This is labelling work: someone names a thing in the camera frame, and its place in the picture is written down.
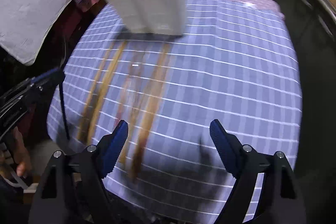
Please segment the left hand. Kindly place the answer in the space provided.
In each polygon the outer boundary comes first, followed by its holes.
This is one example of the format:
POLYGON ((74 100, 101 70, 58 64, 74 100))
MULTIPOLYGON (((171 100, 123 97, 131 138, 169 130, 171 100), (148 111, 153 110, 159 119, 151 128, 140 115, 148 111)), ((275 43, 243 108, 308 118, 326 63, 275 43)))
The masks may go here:
POLYGON ((24 176, 32 170, 31 158, 25 147, 21 132, 15 127, 12 131, 15 139, 14 161, 17 163, 16 173, 19 177, 24 176))

